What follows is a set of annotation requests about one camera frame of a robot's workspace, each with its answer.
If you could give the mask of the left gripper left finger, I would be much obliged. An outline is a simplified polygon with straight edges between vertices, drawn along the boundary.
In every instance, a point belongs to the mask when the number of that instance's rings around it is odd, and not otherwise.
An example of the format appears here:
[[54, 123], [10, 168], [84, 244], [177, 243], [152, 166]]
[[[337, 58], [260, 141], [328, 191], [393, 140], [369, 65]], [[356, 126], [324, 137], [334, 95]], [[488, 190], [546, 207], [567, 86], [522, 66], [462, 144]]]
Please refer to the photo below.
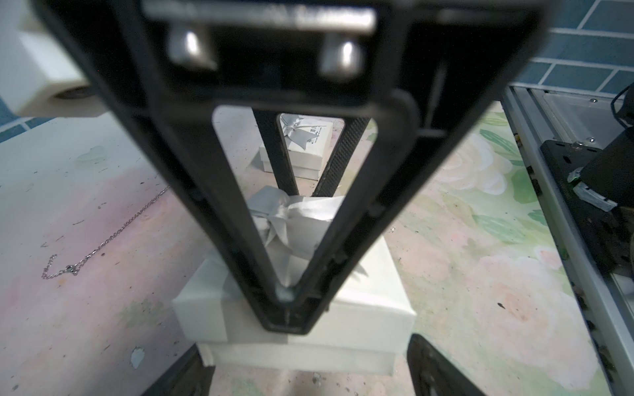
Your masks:
[[193, 345], [142, 396], [208, 395], [215, 371], [214, 366], [204, 366], [197, 346]]

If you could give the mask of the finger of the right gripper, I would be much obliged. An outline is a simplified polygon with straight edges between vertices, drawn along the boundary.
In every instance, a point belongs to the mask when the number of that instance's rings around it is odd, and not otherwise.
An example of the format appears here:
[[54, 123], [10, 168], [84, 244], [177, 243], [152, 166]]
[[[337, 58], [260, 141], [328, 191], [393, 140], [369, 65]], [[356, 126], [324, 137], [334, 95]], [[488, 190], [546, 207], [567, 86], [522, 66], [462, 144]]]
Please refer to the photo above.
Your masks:
[[420, 127], [419, 107], [407, 92], [395, 90], [379, 104], [378, 137], [325, 234], [290, 237], [310, 262], [292, 289], [282, 331], [312, 330], [362, 256], [494, 100], [492, 93], [452, 99], [440, 123], [428, 128]]
[[211, 239], [262, 326], [297, 331], [277, 298], [281, 284], [212, 125], [214, 107], [109, 107]]

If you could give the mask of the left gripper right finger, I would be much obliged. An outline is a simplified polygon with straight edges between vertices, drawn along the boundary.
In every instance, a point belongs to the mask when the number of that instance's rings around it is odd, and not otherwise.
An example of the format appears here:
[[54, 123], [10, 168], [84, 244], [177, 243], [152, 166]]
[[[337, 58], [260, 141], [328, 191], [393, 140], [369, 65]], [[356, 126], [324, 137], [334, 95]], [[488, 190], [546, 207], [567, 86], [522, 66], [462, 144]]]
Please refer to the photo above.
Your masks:
[[420, 334], [411, 336], [406, 360], [416, 396], [485, 395]]

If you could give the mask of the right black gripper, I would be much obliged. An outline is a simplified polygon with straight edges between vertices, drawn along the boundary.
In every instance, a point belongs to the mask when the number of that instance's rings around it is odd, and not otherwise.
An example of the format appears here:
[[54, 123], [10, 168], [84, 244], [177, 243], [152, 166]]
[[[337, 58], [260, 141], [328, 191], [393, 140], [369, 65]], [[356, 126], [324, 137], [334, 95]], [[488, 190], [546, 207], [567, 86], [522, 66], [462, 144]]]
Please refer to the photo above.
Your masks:
[[34, 1], [112, 110], [221, 105], [478, 111], [535, 54], [554, 1]]

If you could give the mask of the white bow gift box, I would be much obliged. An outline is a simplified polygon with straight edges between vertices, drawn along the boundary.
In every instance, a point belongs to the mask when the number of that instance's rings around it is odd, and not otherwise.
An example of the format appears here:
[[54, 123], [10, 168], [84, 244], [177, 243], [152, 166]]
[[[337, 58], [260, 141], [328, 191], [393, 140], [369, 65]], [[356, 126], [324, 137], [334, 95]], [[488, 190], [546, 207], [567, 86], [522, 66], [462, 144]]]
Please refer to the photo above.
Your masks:
[[[289, 196], [272, 186], [248, 199], [282, 285], [299, 282], [341, 203], [341, 197]], [[217, 252], [208, 254], [173, 309], [206, 366], [380, 375], [392, 373], [416, 319], [384, 239], [374, 242], [306, 335], [265, 330]]]

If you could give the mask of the white bow box lid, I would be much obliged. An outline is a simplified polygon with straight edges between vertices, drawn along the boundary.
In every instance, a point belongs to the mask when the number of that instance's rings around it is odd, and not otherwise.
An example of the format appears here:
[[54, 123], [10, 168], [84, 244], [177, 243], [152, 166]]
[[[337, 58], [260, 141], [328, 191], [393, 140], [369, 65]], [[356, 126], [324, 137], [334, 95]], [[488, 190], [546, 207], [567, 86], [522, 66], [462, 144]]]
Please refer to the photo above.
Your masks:
[[274, 120], [282, 131], [295, 177], [319, 181], [328, 162], [333, 122], [286, 113]]

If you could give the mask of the aluminium front rail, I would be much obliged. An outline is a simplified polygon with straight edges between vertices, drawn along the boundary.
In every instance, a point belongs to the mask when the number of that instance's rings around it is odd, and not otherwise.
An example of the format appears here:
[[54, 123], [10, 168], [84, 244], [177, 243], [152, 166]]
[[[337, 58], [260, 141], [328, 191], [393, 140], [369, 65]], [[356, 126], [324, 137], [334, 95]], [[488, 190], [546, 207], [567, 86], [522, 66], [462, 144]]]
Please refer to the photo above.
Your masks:
[[623, 131], [612, 116], [610, 102], [603, 96], [526, 87], [507, 87], [501, 97], [609, 386], [616, 395], [630, 395], [633, 277], [599, 271], [540, 150], [547, 140], [604, 149]]

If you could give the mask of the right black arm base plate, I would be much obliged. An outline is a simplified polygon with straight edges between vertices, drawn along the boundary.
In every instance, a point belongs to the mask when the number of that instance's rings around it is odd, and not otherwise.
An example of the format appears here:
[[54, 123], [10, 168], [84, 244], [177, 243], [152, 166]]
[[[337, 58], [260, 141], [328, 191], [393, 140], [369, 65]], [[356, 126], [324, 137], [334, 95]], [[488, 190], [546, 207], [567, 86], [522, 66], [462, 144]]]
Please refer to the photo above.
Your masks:
[[633, 86], [610, 102], [623, 128], [605, 148], [542, 143], [540, 150], [599, 271], [633, 277]]

